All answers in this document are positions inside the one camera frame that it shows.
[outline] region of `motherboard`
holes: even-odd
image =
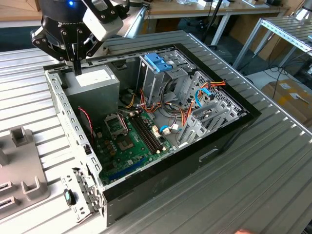
[[[134,116],[116,114],[99,120],[93,126],[93,149],[103,167],[99,177],[103,184],[135,171],[137,168],[161,158],[173,151],[170,143],[163,138],[156,138],[153,133],[155,124],[147,113]]]

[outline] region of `red cable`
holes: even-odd
[[[92,128],[92,123],[91,120],[89,118],[89,115],[87,114],[87,112],[85,112],[85,110],[83,110],[82,108],[78,107],[78,110],[82,111],[84,113],[84,115],[87,117],[88,122],[89,122],[89,126],[90,126],[90,130],[91,130],[91,137],[93,139],[93,128]]]

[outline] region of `metal shelf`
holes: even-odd
[[[294,45],[296,48],[302,50],[303,52],[306,52],[309,55],[312,55],[312,42],[308,40],[308,36],[312,35],[312,21],[309,23],[302,23],[290,16],[264,18],[260,19],[253,29],[244,47],[237,56],[235,63],[233,64],[234,68],[238,68],[238,66],[240,65],[248,48],[257,36],[257,33],[262,26],[266,27],[269,32],[260,42],[258,48],[255,50],[255,54],[257,54],[257,52],[265,45],[271,34],[275,33],[276,35],[280,36],[284,40]]]

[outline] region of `chip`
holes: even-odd
[[[117,145],[119,146],[119,148],[122,150],[122,151],[125,151],[127,149],[130,149],[132,147],[134,147],[134,144],[133,142],[131,141],[130,137],[129,136],[121,136],[121,137],[118,137],[117,139]]]

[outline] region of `ram slot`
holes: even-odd
[[[157,150],[161,150],[160,143],[155,139],[152,133],[149,131],[145,123],[140,117],[134,117],[130,119],[131,124],[136,129],[144,143],[147,145],[152,154],[155,154]]]

